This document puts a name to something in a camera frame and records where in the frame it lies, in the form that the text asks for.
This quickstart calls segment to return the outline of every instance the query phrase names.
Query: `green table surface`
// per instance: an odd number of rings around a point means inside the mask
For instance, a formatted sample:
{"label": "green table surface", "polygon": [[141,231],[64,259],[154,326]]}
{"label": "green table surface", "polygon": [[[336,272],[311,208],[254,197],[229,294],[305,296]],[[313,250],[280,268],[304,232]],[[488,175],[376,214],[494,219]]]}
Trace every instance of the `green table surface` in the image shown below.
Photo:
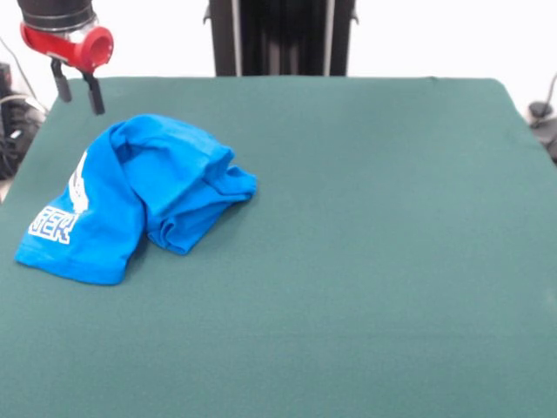
{"label": "green table surface", "polygon": [[[557,417],[557,172],[494,80],[110,78],[0,206],[0,417]],[[183,119],[259,178],[94,287],[13,261],[86,146]]]}

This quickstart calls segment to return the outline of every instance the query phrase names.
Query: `black device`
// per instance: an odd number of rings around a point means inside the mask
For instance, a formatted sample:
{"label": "black device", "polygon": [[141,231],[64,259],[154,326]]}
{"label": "black device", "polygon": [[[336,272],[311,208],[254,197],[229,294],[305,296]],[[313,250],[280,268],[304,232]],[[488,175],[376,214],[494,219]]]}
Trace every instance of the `black device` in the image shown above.
{"label": "black device", "polygon": [[0,180],[16,175],[42,124],[39,112],[15,94],[11,89],[10,66],[0,63],[0,100],[9,99],[0,104]]}

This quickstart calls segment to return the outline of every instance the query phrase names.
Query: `black cable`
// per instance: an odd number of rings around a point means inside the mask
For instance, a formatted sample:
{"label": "black cable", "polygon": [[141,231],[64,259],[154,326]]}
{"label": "black cable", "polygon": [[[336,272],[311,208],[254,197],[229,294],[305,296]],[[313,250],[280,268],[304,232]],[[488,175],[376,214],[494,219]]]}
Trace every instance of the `black cable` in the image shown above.
{"label": "black cable", "polygon": [[33,96],[35,99],[37,99],[37,95],[35,94],[35,91],[33,90],[33,87],[31,87],[31,83],[29,82],[29,79],[27,78],[27,76],[25,75],[25,71],[23,71],[23,68],[21,66],[21,64],[19,63],[19,60],[17,59],[17,55],[14,53],[14,51],[11,50],[11,48],[4,42],[4,40],[2,39],[2,37],[0,37],[0,44],[3,45],[3,47],[8,51],[8,53],[11,55],[11,57],[13,58],[14,62],[16,63],[16,67],[19,70],[19,73],[21,74],[22,79],[24,80],[25,84],[27,85],[27,88],[29,89],[29,93],[31,93],[31,96]]}
{"label": "black cable", "polygon": [[551,79],[551,84],[550,84],[550,87],[549,87],[549,93],[547,94],[546,105],[543,108],[543,113],[544,114],[547,113],[547,108],[551,104],[551,99],[554,96],[555,81],[557,81],[557,73],[555,73],[554,77]]}

